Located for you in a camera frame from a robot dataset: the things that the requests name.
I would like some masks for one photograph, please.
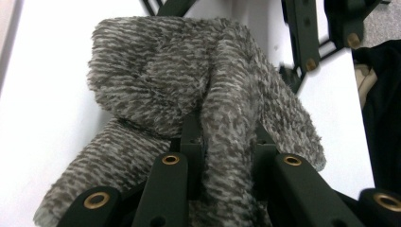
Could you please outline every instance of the dark fabric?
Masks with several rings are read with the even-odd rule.
[[[375,186],[401,194],[401,41],[360,48],[353,57],[377,74],[362,111]]]

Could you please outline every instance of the crumpled fabric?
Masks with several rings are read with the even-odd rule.
[[[51,186],[35,214],[39,226],[55,226],[89,188],[124,192],[141,183],[193,111],[207,150],[190,226],[269,225],[252,192],[258,121],[280,152],[324,168],[309,114],[246,27],[226,19],[115,18],[102,21],[93,39],[89,87],[114,118]]]

